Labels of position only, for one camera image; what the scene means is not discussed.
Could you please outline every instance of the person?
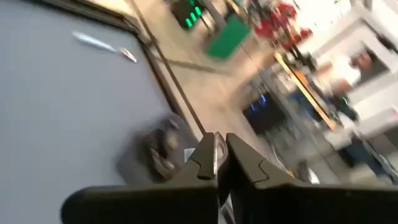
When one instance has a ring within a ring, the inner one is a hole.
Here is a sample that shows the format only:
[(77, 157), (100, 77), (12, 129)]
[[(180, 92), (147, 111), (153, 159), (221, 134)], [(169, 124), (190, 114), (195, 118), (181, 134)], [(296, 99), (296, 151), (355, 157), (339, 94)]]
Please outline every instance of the person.
[(339, 152), (345, 152), (350, 157), (351, 160), (355, 164), (362, 164), (365, 163), (368, 167), (374, 172), (378, 179), (390, 182), (394, 185), (397, 185), (398, 182), (395, 178), (389, 174), (387, 170), (383, 168), (381, 163), (370, 153), (366, 150), (365, 142), (366, 140), (362, 140), (356, 133), (351, 133), (351, 144), (340, 149)]
[[(333, 102), (336, 102), (336, 97), (344, 95), (360, 81), (361, 70), (368, 70), (371, 65), (371, 56), (366, 51), (352, 58), (343, 55), (333, 57), (329, 62), (319, 66), (312, 76), (307, 77), (308, 85), (318, 93), (326, 104), (332, 105)], [(311, 117), (316, 117), (313, 106), (301, 90), (296, 89), (291, 93), (289, 100), (297, 101), (300, 107), (306, 110)], [(353, 121), (358, 119), (356, 112), (352, 111), (349, 106), (336, 106), (336, 109), (343, 112)]]

